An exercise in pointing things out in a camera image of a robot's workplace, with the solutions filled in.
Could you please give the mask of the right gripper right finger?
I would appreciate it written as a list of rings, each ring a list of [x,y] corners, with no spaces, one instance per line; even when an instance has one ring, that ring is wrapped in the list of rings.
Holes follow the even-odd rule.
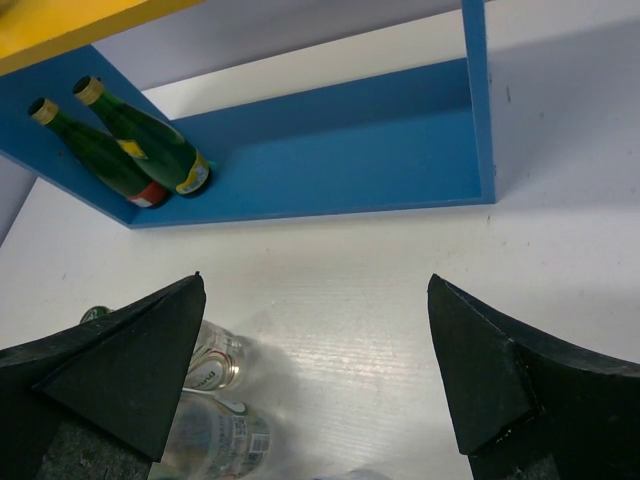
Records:
[[[638,478],[638,364],[531,327],[438,275],[427,307],[474,478]]]

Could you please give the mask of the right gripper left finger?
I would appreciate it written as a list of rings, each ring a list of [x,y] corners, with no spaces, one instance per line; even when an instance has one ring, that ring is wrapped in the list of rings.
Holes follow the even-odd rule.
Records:
[[[2,350],[2,478],[147,478],[166,446],[205,303],[193,274]]]

